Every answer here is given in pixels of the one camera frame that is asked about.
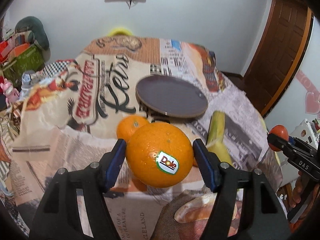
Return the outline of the person's right hand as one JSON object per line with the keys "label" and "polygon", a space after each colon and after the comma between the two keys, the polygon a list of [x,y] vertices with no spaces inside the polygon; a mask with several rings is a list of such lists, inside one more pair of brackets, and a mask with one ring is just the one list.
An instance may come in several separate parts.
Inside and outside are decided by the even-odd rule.
{"label": "person's right hand", "polygon": [[292,198],[290,200],[290,207],[295,207],[301,201],[301,194],[304,189],[303,184],[302,184],[303,173],[301,171],[299,171],[298,175],[299,175],[299,177],[297,178],[297,180],[295,182],[295,187],[292,191]]}

